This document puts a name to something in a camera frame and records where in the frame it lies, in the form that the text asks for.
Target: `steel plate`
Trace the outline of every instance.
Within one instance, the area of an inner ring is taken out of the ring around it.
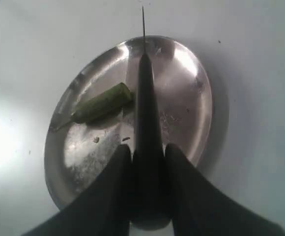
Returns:
[[[160,36],[148,36],[146,42],[154,70],[163,144],[178,144],[197,165],[212,119],[207,74],[198,58],[182,44]],[[142,45],[140,37],[107,50],[77,75],[60,99],[44,153],[46,183],[58,208],[72,202],[93,182],[119,144],[128,144],[133,151],[134,105],[92,124],[72,124],[57,132],[53,129],[69,119],[77,103],[117,83],[124,82],[135,92]]]

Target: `white surface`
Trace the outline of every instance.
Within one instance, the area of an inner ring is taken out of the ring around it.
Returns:
[[[189,46],[228,91],[228,132],[207,177],[285,228],[285,1],[142,2],[147,33]],[[0,236],[57,212],[43,171],[52,112],[89,61],[141,35],[141,5],[0,0]]]

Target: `metal plate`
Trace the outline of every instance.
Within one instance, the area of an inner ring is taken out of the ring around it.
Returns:
[[[180,43],[159,36],[148,36],[146,42],[163,144],[178,144],[197,165],[212,119],[207,74],[198,58]],[[47,134],[44,161],[46,183],[60,209],[93,182],[119,144],[128,144],[134,150],[134,109],[128,106],[96,123],[52,130],[69,120],[77,103],[120,82],[135,92],[142,45],[141,37],[134,38],[101,54],[80,72],[59,101]]]

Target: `food crumb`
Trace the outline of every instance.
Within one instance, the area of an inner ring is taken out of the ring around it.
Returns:
[[[100,140],[99,137],[95,137],[95,138],[93,139],[93,142],[97,144],[97,143],[99,142],[99,140]]]
[[[126,141],[126,140],[129,140],[129,139],[130,139],[130,137],[123,138],[123,139],[122,139],[122,142],[124,142],[124,141]]]

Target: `white countertop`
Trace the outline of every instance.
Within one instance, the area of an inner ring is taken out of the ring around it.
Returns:
[[[142,4],[147,34],[188,46],[226,93],[224,142],[202,172],[285,228],[285,1],[0,0],[0,236],[57,212],[43,167],[53,110],[88,62],[141,35]]]

